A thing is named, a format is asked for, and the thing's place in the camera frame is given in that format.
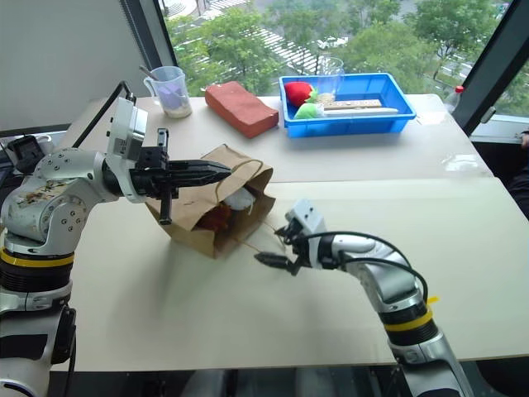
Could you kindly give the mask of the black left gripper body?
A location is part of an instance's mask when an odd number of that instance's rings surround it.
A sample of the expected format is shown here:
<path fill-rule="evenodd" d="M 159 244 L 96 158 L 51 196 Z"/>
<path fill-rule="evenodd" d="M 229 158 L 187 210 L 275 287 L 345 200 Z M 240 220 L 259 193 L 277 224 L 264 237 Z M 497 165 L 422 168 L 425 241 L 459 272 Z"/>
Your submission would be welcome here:
<path fill-rule="evenodd" d="M 135 168 L 130 171 L 136 192 L 145 198 L 160 201 L 158 223 L 172 222 L 172 202 L 179 196 L 179 187 L 168 156 L 169 130 L 159 128 L 155 146 L 142 146 Z"/>

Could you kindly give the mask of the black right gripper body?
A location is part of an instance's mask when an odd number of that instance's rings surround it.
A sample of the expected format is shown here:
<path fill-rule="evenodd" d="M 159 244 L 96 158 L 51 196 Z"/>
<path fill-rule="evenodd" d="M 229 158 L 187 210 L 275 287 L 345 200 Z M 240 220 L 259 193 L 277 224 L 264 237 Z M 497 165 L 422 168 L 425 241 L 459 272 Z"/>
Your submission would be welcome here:
<path fill-rule="evenodd" d="M 290 275 L 297 275 L 303 267 L 312 267 L 309 242 L 314 233 L 314 230 L 303 226 L 300 221 L 294 218 L 275 233 L 285 246 L 291 248 L 295 256 L 293 260 L 289 259 L 293 263 L 291 269 L 286 270 Z"/>

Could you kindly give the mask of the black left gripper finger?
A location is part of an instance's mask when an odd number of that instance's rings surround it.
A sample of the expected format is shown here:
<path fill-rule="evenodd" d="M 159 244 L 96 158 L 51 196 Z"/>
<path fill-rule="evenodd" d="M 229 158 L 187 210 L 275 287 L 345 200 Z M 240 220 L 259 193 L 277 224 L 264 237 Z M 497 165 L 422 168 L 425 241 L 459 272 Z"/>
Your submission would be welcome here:
<path fill-rule="evenodd" d="M 169 170 L 174 173 L 201 174 L 201 175 L 230 175 L 231 168 L 210 160 L 171 160 Z"/>
<path fill-rule="evenodd" d="M 175 171 L 171 172 L 169 182 L 174 187 L 196 187 L 215 184 L 230 175 L 230 171 Z"/>

